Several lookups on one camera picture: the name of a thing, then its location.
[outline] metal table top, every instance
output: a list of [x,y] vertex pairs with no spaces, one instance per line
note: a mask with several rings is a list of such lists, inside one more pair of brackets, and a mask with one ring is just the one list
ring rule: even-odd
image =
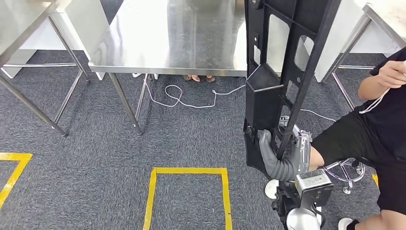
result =
[[124,0],[95,72],[245,76],[243,0]]
[[47,19],[57,0],[0,0],[0,67]]
[[399,47],[406,46],[404,0],[368,0],[363,10]]

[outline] yellow tape marking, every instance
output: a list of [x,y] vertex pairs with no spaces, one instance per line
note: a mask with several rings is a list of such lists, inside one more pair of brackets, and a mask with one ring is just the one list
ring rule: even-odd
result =
[[143,230],[149,230],[151,226],[152,206],[154,203],[155,186],[157,174],[219,174],[223,186],[224,216],[226,219],[226,230],[232,230],[230,194],[228,191],[228,175],[226,168],[152,168],[149,179],[147,207],[145,209]]
[[378,185],[378,175],[372,174],[372,179],[373,179],[373,181],[375,181],[376,186],[379,187],[379,185]]
[[0,152],[0,161],[19,161],[6,185],[0,192],[0,209],[32,156],[30,153]]

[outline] white cable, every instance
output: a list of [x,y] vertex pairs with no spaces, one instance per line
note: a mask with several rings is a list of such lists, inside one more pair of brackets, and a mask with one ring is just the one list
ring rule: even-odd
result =
[[334,119],[331,119],[331,118],[322,116],[322,115],[320,115],[320,114],[318,114],[318,113],[316,113],[316,112],[313,112],[313,111],[311,111],[311,110],[308,110],[308,109],[300,109],[300,110],[301,110],[301,111],[306,111],[306,112],[311,112],[311,113],[315,114],[316,116],[319,116],[319,117],[321,117],[321,118],[324,118],[324,119],[329,120],[329,121],[332,121],[332,122],[336,122],[336,120],[334,120]]
[[389,92],[389,90],[390,90],[390,88],[386,89],[385,92],[383,92],[383,94],[382,94],[380,97],[378,97],[372,104],[370,104],[370,105],[368,106],[368,108],[366,108],[366,109],[363,110],[363,111],[360,111],[360,114],[368,113],[368,112],[370,112],[372,109],[374,109],[375,107],[377,107],[377,106],[379,105],[379,103],[381,103],[383,97],[385,97],[385,95]]
[[[180,100],[181,97],[182,97],[182,95],[183,95],[183,90],[182,90],[179,86],[177,86],[177,85],[168,85],[168,86],[165,87],[165,93],[166,93],[166,95],[167,95],[168,97],[170,97],[170,98],[176,99],[176,103],[175,103],[175,104],[169,105],[169,104],[164,104],[164,103],[155,101],[155,100],[152,98],[151,90],[149,89],[149,86],[148,86],[147,82],[145,81],[145,79],[144,79],[144,84],[145,84],[146,87],[147,87],[149,97],[151,98],[151,100],[152,100],[153,102],[155,102],[155,103],[157,103],[157,104],[160,104],[160,105],[163,105],[163,106],[166,106],[166,107],[175,107],[178,103],[181,103],[181,104],[184,105],[184,106],[192,107],[192,108],[196,108],[196,109],[203,109],[203,108],[215,107],[217,95],[229,95],[229,94],[232,94],[232,93],[234,93],[235,91],[237,91],[237,90],[239,90],[239,89],[245,87],[245,85],[242,85],[242,86],[240,86],[240,87],[238,87],[238,88],[236,88],[236,89],[234,89],[234,90],[232,90],[232,91],[230,91],[230,92],[227,92],[227,93],[218,93],[218,92],[216,92],[215,90],[212,90],[212,92],[214,93],[214,102],[213,102],[213,105],[195,106],[195,105],[191,105],[191,104],[185,104],[185,103],[183,103],[183,102]],[[174,97],[174,96],[170,95],[170,94],[168,93],[168,91],[167,91],[167,89],[168,89],[169,87],[175,87],[175,88],[179,89],[179,90],[180,90],[180,95],[179,95],[179,97]]]

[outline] stool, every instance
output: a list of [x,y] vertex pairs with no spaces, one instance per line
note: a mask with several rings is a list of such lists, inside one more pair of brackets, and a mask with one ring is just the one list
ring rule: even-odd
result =
[[[351,194],[351,189],[352,189],[352,183],[359,181],[362,179],[365,175],[365,165],[373,167],[373,163],[366,159],[366,158],[359,158],[355,159],[352,163],[349,161],[354,158],[348,158],[346,160],[338,161],[335,162],[331,165],[325,166],[324,169],[325,171],[330,174],[332,177],[336,178],[337,180],[344,181],[348,183],[348,186],[343,187],[343,192],[345,194]],[[345,178],[342,178],[340,176],[335,175],[333,172],[330,170],[336,166],[340,166],[342,172],[344,173]],[[350,176],[348,175],[347,169],[345,166],[351,166],[353,168],[356,168],[356,172],[358,174],[358,177],[351,179]]]

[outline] black metal frame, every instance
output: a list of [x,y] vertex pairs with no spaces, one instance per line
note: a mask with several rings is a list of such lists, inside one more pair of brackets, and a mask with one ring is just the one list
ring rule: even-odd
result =
[[[278,153],[278,159],[281,159],[292,137],[293,126],[298,119],[340,2],[341,0],[245,0],[248,71],[244,134],[247,165],[260,170],[266,176],[257,131],[267,129],[272,133],[272,148]],[[290,28],[281,77],[267,64],[271,15],[287,23]],[[301,71],[294,62],[298,42],[303,35],[314,41],[305,71]],[[254,60],[254,46],[260,50],[260,63]],[[289,82],[298,86],[294,102],[286,96]],[[278,126],[283,106],[291,111],[285,129]],[[279,146],[275,142],[276,136],[281,140]]]

